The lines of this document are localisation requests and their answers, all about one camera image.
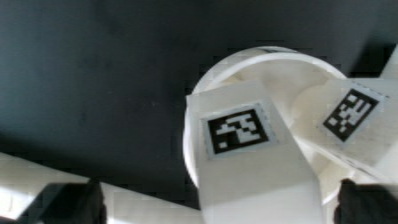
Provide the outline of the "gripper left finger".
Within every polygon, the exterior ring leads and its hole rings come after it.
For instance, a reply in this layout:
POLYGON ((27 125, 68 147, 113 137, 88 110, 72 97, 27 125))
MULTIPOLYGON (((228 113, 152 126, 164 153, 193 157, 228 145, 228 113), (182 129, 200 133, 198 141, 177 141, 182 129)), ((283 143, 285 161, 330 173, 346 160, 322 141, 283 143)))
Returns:
POLYGON ((107 224, 102 185, 51 183, 19 217, 17 224, 107 224))

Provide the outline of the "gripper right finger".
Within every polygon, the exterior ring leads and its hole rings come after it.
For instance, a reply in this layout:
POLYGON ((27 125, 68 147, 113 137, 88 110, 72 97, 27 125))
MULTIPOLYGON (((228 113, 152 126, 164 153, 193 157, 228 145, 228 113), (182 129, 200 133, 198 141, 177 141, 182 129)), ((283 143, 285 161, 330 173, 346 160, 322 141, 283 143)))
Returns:
POLYGON ((398 184, 342 180, 335 224, 398 224, 398 184))

